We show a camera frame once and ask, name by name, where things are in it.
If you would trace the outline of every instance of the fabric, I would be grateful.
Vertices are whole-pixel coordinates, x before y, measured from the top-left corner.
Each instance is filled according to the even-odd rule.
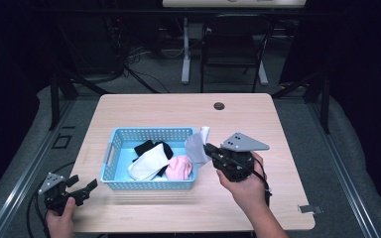
[[[129,176],[134,180],[151,180],[169,164],[163,144],[147,151],[128,168]]]
[[[191,173],[191,160],[187,156],[177,156],[169,160],[166,168],[168,180],[188,180]]]

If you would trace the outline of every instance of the human hand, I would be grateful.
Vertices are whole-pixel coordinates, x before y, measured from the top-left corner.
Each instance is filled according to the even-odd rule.
[[[73,222],[72,216],[75,210],[75,199],[70,197],[67,199],[64,207],[63,215],[59,216],[57,212],[49,210],[46,215],[49,232],[53,238],[72,238]]]
[[[252,152],[252,156],[263,165],[263,159],[261,156],[255,152]],[[255,171],[266,179],[261,166],[256,162]],[[268,207],[265,201],[265,184],[255,175],[251,175],[243,181],[234,182],[229,181],[220,170],[217,170],[217,174],[221,185],[231,192],[234,200],[245,213],[254,207]]]

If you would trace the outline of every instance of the gray carpet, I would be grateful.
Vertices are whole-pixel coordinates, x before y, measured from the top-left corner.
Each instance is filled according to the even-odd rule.
[[[289,44],[272,40],[264,57],[264,65],[270,84],[258,86],[257,92],[274,93],[280,89],[278,79],[284,63]],[[150,74],[141,74],[145,80],[157,90],[167,93],[184,93],[199,91],[198,54],[192,51],[190,84],[181,84],[182,57],[166,58],[145,54],[140,60],[131,63],[134,70]],[[99,84],[104,89],[114,93],[149,93],[131,75],[122,76],[116,80]],[[98,96],[89,89],[77,85],[79,97],[75,102],[64,101],[66,113],[58,129],[49,132],[51,125],[50,90],[39,93],[41,99],[40,111],[23,145],[15,156],[13,163],[0,182],[0,212],[5,201],[13,191],[19,179],[23,178],[26,167],[36,158],[39,151],[43,162],[38,165],[37,173],[28,179],[28,192],[20,197],[20,203],[15,207],[13,216],[7,218],[2,225],[3,237],[28,237],[26,212],[27,205],[35,187],[50,171],[75,160],[91,120]],[[324,211],[315,216],[316,227],[311,231],[288,231],[291,237],[364,237],[352,206],[341,186],[332,163],[329,148],[323,139],[323,134],[316,123],[312,107],[304,103],[301,95],[303,89],[296,90],[288,97],[274,100],[290,149],[295,159],[302,183],[310,204],[320,205]],[[373,182],[365,171],[364,155],[358,143],[355,132],[345,118],[338,104],[331,100],[329,115],[329,137],[343,160],[355,187],[364,201],[370,219],[381,237],[381,198],[376,193]],[[44,142],[48,148],[41,148]],[[71,167],[63,169],[60,174],[68,176]],[[43,201],[39,206],[43,210]],[[35,237],[44,237],[40,220],[31,211],[31,227]],[[183,237],[226,237],[225,234],[177,234]],[[233,234],[233,237],[250,237],[250,234]],[[97,234],[78,234],[78,237],[96,237]],[[138,235],[121,235],[120,237],[143,237]]]

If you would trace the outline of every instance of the dark background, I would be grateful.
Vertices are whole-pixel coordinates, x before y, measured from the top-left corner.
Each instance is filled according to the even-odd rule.
[[[96,1],[78,2],[100,6]],[[160,1],[155,0],[139,1],[139,6],[138,1],[117,2],[128,8],[160,7]],[[26,12],[26,4],[44,3],[0,0],[0,178],[35,118],[39,107],[37,92],[50,84],[57,68],[111,73],[121,63],[107,34],[107,22],[101,18],[59,19],[56,25],[46,16]],[[381,195],[381,1],[310,0],[306,10],[346,16],[326,21],[302,20],[280,81],[302,80],[317,71],[328,76],[331,96],[342,106],[358,134],[367,171]],[[152,20],[134,20],[129,34],[157,51],[158,39],[149,33],[157,32],[155,28],[165,19]],[[67,43],[61,29],[78,37]],[[87,31],[98,39],[82,37]],[[70,44],[82,55],[103,54],[106,60],[80,59]]]

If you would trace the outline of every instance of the white cloth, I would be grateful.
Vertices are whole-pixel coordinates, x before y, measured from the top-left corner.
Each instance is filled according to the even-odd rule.
[[[129,176],[134,180],[151,180],[168,164],[169,160],[164,152],[163,144],[159,144],[129,166]]]

